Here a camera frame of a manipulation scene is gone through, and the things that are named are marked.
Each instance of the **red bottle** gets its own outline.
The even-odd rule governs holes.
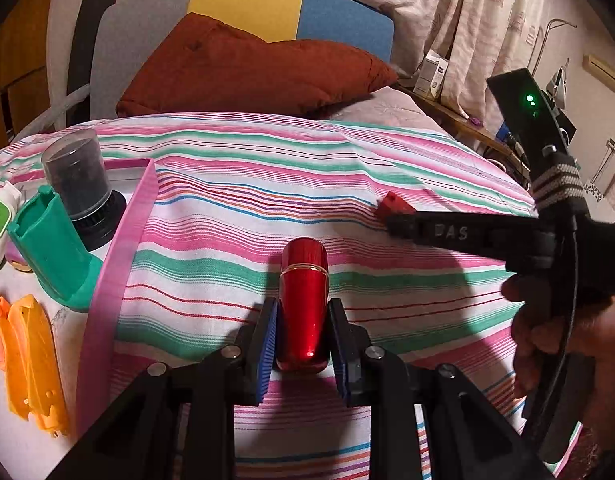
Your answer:
[[[327,367],[327,346],[321,345],[329,277],[327,252],[313,238],[290,241],[281,256],[280,337],[276,363],[286,372],[318,373]]]

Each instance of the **brown pillow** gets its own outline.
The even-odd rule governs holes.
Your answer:
[[[334,41],[265,43],[187,14],[144,63],[116,105],[119,117],[160,112],[305,116],[396,82],[382,60]]]

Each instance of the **clear plastic lid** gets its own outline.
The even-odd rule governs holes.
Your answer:
[[[91,128],[51,144],[41,155],[41,163],[48,184],[61,197],[72,221],[92,214],[110,197],[99,140]]]

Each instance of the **silver screw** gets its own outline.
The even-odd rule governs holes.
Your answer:
[[[159,375],[163,375],[168,370],[168,367],[165,363],[152,363],[148,366],[148,373],[152,377],[159,377]]]
[[[381,359],[385,355],[385,350],[383,350],[380,346],[368,346],[365,349],[365,354],[370,359]]]
[[[541,153],[543,154],[543,156],[550,156],[552,155],[552,153],[556,153],[556,146],[553,144],[548,144],[547,146],[543,147]]]
[[[221,355],[225,357],[225,359],[236,359],[241,355],[241,349],[236,345],[223,346]]]
[[[457,369],[452,365],[441,365],[439,366],[439,373],[441,377],[445,377],[446,379],[453,379],[457,376]]]

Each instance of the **storage box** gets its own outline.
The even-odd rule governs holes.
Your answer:
[[[430,50],[421,64],[421,72],[416,80],[414,93],[435,100],[441,94],[447,65],[447,59],[443,59],[436,52]]]

